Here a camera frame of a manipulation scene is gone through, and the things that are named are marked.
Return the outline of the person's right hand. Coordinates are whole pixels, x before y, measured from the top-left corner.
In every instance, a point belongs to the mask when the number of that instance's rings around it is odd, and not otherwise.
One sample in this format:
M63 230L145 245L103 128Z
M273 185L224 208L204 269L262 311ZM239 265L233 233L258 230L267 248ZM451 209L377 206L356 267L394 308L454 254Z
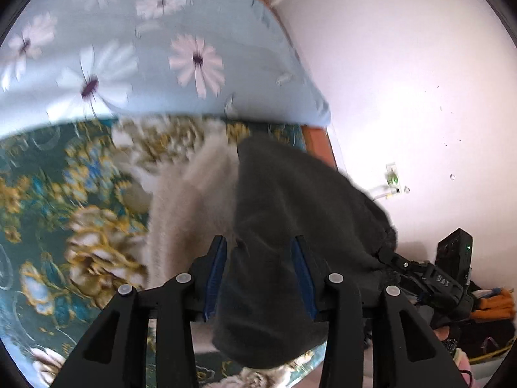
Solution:
M435 335L446 348L446 350L453 354L458 347L458 328L451 326L444 326L434 330Z

